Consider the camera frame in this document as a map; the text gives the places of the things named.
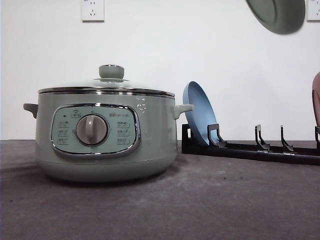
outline lid rim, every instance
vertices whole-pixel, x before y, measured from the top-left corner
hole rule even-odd
[[[156,94],[174,97],[175,94],[168,91],[145,89],[145,88],[130,88],[130,87],[103,87],[103,86],[67,86],[67,87],[49,87],[42,88],[38,90],[39,94],[44,93],[56,93],[56,92],[86,92],[86,91],[96,91],[96,92],[130,92],[136,94]]]

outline control panel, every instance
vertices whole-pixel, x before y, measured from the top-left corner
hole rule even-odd
[[[140,143],[138,116],[124,105],[62,106],[53,117],[51,141],[54,148],[72,154],[130,153]]]

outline white wall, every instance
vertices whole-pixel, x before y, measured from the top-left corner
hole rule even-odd
[[[280,139],[281,124],[287,139],[313,140],[320,23],[277,35],[245,0],[227,2],[107,0],[104,23],[82,23],[81,0],[2,0],[1,139],[35,137],[22,105],[36,103],[38,89],[97,77],[111,63],[126,79],[174,92],[177,104],[197,81],[227,140],[253,140],[256,124],[267,140]]]

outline pot base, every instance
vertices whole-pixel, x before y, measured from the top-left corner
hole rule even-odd
[[[147,161],[116,164],[63,164],[36,159],[49,176],[82,183],[118,182],[148,177],[164,171],[176,155]]]

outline pink object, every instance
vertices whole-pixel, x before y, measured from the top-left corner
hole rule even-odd
[[[320,127],[320,72],[315,75],[312,83],[312,102],[316,125]]]

